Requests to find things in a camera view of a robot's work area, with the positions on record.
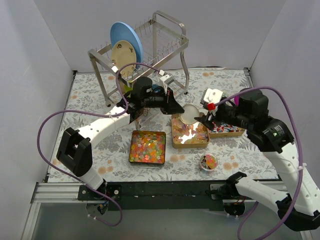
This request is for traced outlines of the gold jar lid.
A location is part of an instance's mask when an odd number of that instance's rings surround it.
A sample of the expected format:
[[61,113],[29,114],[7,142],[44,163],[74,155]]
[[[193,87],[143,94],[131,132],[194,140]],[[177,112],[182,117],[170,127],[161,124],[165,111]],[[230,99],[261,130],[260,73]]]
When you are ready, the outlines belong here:
[[179,118],[186,125],[192,125],[197,122],[195,118],[200,116],[198,108],[192,104],[186,104],[182,107],[184,113],[181,113]]

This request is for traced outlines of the tin of lollipop candies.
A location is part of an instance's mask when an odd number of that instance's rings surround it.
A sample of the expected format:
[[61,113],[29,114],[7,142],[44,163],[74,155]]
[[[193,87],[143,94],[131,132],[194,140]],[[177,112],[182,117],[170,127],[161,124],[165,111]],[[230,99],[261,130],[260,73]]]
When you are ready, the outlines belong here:
[[244,128],[222,123],[214,125],[213,130],[209,130],[209,136],[210,138],[240,137],[245,131]]

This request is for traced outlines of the tin of popsicle candies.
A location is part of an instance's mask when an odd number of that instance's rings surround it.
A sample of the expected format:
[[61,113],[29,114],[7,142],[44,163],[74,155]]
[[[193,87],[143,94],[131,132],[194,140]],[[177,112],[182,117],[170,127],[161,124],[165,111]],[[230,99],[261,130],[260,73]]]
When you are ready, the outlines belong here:
[[202,123],[185,124],[178,114],[171,117],[171,135],[175,149],[206,148],[210,142],[209,131]]

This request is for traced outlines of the clear glass jar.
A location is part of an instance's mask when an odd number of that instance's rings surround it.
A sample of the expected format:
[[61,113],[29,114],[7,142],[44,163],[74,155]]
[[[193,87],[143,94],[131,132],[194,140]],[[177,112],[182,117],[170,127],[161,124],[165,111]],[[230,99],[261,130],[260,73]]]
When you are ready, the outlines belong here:
[[205,172],[212,172],[218,166],[218,160],[210,153],[200,157],[199,168]]

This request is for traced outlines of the tin of star candies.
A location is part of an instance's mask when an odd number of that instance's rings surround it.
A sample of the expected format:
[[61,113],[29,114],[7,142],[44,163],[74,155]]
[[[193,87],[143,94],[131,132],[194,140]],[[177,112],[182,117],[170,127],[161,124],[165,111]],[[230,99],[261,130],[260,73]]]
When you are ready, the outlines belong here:
[[128,161],[131,165],[163,167],[166,155],[166,133],[134,130],[131,135]]

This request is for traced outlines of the steel dish rack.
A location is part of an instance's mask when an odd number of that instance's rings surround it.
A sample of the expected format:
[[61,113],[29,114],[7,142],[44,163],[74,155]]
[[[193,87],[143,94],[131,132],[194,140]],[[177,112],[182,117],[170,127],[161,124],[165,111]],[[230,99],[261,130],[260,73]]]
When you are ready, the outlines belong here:
[[[134,47],[138,64],[132,73],[127,77],[122,77],[123,84],[131,87],[139,77],[148,77],[153,73],[154,70],[151,67],[160,69],[175,56],[179,55],[185,74],[185,83],[182,84],[175,79],[171,84],[173,84],[178,96],[188,94],[190,74],[184,51],[189,45],[189,40],[186,37],[185,25],[180,20],[157,10],[153,13],[152,18],[136,26],[133,31],[135,33],[132,33],[132,38],[128,38],[126,41]],[[111,54],[115,43],[122,39],[122,37],[111,37],[110,44],[99,50],[91,49],[88,51],[91,65],[102,91],[105,104],[108,107],[115,103],[111,96],[118,90],[115,88],[110,92],[106,91],[99,67],[113,76],[116,75],[116,65],[111,58]]]

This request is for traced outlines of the magenta plastic scoop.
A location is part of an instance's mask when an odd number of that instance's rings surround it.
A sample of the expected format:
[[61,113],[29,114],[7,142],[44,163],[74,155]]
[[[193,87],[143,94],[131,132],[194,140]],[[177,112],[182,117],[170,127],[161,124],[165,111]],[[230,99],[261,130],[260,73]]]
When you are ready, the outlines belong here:
[[236,96],[236,97],[234,98],[234,103],[235,103],[236,106],[239,105],[239,96]]

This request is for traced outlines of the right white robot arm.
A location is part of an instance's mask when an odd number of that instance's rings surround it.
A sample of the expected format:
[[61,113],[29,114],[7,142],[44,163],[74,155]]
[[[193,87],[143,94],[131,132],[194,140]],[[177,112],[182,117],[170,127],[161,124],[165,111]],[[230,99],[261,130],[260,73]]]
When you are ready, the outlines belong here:
[[196,120],[213,130],[222,122],[246,130],[247,138],[272,163],[287,192],[275,190],[237,172],[209,194],[222,198],[248,197],[274,211],[291,230],[315,230],[320,226],[320,188],[303,165],[298,137],[287,125],[269,115],[269,99],[258,88],[246,88],[237,96],[238,104],[218,89],[208,88],[201,104],[208,111]]

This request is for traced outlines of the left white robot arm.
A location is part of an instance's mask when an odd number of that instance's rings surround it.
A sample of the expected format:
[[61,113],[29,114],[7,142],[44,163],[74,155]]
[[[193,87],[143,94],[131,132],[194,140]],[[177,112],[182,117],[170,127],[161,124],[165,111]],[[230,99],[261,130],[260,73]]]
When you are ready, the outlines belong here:
[[153,88],[152,85],[150,78],[139,77],[132,90],[103,117],[79,129],[69,127],[63,132],[56,157],[90,187],[89,194],[95,200],[103,199],[107,191],[104,179],[93,166],[93,148],[116,130],[138,119],[145,108],[158,108],[164,115],[184,113],[170,87]]

